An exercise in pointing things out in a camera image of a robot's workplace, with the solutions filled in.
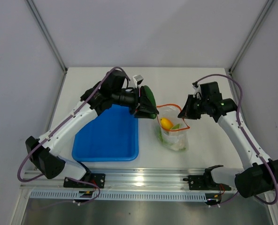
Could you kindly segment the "dark green cucumber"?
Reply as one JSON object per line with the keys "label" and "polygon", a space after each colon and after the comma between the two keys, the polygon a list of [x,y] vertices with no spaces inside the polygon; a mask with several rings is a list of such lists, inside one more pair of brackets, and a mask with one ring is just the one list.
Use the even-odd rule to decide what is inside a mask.
{"label": "dark green cucumber", "polygon": [[154,94],[151,91],[151,89],[147,85],[144,85],[143,86],[143,91],[145,92],[144,96],[145,96],[145,99],[146,99],[145,100],[145,108],[146,109],[157,109]]}

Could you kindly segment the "yellow orange mango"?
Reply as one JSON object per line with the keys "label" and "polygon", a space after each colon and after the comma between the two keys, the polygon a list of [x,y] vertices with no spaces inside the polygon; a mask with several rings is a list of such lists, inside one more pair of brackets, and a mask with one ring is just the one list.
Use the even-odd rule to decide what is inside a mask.
{"label": "yellow orange mango", "polygon": [[165,130],[171,130],[173,128],[173,123],[167,118],[160,118],[160,125]]}

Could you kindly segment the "green grape bunch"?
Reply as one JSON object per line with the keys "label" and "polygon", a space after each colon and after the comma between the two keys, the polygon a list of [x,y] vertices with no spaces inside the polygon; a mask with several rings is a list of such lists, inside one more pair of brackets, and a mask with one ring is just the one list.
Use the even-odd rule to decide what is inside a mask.
{"label": "green grape bunch", "polygon": [[166,136],[169,136],[169,132],[168,131],[163,130],[160,126],[156,126],[154,128],[154,132],[155,132],[155,135],[156,135],[157,139],[161,143],[166,144],[166,145],[169,144],[169,142],[167,141],[167,138],[166,138]]}

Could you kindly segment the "clear zip bag orange zipper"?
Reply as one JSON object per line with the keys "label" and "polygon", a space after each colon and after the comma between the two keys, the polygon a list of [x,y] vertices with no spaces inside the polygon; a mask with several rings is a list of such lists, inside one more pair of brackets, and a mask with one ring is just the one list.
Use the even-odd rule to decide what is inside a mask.
{"label": "clear zip bag orange zipper", "polygon": [[159,143],[176,152],[187,150],[187,131],[190,127],[184,119],[178,117],[181,112],[180,106],[176,104],[158,105],[157,110],[159,114],[153,122],[153,130]]}

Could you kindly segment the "white cauliflower with leaves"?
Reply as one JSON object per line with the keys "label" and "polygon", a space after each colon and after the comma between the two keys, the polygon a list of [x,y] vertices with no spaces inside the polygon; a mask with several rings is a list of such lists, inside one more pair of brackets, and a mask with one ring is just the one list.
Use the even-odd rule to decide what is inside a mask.
{"label": "white cauliflower with leaves", "polygon": [[168,145],[164,144],[167,148],[174,151],[184,151],[187,149],[187,127],[183,124],[176,124],[171,130],[169,130],[169,136],[166,136]]}

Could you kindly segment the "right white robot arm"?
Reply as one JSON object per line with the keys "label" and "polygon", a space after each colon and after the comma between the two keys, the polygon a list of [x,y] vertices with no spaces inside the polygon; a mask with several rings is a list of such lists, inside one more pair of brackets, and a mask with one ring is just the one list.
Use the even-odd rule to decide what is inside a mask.
{"label": "right white robot arm", "polygon": [[277,190],[278,160],[272,160],[253,138],[231,98],[224,99],[217,82],[193,83],[194,94],[189,94],[178,118],[199,120],[206,114],[213,118],[227,134],[242,163],[242,170],[215,165],[205,169],[203,184],[214,189],[225,184],[237,189],[244,198]]}

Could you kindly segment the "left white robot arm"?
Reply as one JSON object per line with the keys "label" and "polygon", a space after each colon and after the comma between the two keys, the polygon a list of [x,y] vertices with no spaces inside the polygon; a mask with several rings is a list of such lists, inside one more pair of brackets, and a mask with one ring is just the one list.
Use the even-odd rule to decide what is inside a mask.
{"label": "left white robot arm", "polygon": [[87,187],[91,176],[79,163],[60,156],[63,146],[112,105],[128,107],[135,118],[155,119],[159,112],[154,95],[148,86],[141,85],[142,81],[140,75],[129,78],[120,67],[110,69],[101,81],[85,91],[56,127],[38,138],[30,136],[26,139],[28,155],[24,162],[31,161],[47,179],[62,175],[74,180],[79,187]]}

